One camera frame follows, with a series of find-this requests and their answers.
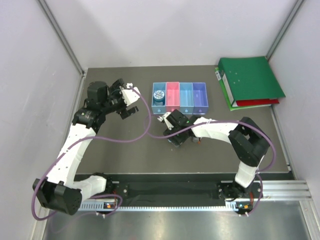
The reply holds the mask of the blue slime jar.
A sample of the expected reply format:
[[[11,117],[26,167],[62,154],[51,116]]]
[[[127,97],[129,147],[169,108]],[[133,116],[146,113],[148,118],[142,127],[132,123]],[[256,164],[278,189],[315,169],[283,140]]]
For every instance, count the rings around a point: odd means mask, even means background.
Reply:
[[[153,105],[164,106],[165,105],[165,92],[163,90],[156,90],[153,93]]]

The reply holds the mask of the purple drawer box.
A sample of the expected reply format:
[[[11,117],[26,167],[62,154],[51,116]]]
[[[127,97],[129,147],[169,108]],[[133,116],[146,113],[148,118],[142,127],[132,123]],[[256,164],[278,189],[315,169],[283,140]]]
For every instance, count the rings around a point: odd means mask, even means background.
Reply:
[[[205,82],[193,82],[193,114],[205,115],[209,110],[207,88]]]

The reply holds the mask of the pink drawer box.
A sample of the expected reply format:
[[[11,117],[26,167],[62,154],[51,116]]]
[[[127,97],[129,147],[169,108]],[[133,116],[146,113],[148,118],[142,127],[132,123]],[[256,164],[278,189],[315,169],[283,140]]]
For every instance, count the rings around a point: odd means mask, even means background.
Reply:
[[[166,83],[166,111],[173,112],[180,109],[180,83],[167,82]]]

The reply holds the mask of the light green folder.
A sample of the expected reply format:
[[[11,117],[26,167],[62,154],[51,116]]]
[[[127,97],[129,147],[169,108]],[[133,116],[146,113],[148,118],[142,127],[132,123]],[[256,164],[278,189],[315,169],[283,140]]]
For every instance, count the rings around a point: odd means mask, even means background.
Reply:
[[[226,101],[226,104],[229,108],[230,111],[235,111],[235,110],[242,110],[242,109],[252,109],[252,108],[259,108],[259,107],[270,107],[271,104],[258,104],[258,105],[246,105],[246,106],[232,106],[232,104],[230,103],[229,97],[228,97],[228,93],[227,90],[225,88],[225,85],[223,83],[219,68],[216,67],[214,69],[215,75],[217,77],[217,80],[219,82],[219,85],[221,87],[222,90],[222,94],[224,96],[224,99]]]

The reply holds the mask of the red folder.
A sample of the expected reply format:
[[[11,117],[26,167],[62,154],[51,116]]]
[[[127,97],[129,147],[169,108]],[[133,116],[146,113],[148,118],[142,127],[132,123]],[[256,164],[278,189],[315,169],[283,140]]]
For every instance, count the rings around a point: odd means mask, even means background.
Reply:
[[[248,106],[259,106],[259,105],[272,105],[278,104],[278,99],[252,99],[252,100],[237,100],[234,107],[248,107]]]

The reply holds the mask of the dark green binder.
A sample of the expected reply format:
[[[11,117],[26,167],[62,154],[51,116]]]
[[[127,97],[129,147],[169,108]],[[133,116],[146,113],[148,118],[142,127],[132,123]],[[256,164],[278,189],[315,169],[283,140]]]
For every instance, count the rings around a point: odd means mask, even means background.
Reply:
[[[218,69],[233,107],[241,100],[280,100],[286,97],[264,56],[222,57]]]

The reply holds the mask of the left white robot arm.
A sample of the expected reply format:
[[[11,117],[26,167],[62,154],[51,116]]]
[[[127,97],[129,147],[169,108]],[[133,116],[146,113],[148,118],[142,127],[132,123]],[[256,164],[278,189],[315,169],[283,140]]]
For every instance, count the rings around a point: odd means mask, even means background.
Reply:
[[[83,201],[97,194],[105,199],[113,194],[114,187],[107,176],[94,173],[76,181],[77,169],[108,114],[117,113],[126,119],[139,110],[132,106],[140,98],[139,89],[122,79],[111,86],[104,81],[91,82],[86,94],[82,107],[73,116],[57,160],[32,186],[33,201],[39,201],[43,208],[68,215],[74,215]]]

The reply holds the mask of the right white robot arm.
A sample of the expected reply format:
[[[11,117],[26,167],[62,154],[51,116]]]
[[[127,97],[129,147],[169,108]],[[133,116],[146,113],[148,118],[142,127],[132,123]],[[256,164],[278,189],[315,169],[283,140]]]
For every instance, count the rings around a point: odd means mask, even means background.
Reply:
[[[189,138],[195,142],[208,138],[230,144],[239,158],[239,166],[233,182],[219,190],[220,196],[231,201],[245,198],[251,193],[251,184],[270,147],[269,142],[261,135],[261,129],[251,118],[243,117],[241,119],[245,125],[232,122],[218,123],[216,120],[210,120],[200,115],[192,115],[188,118],[179,110],[174,110],[166,112],[157,119],[167,126],[163,135],[167,136],[168,141],[176,147],[182,145]]]

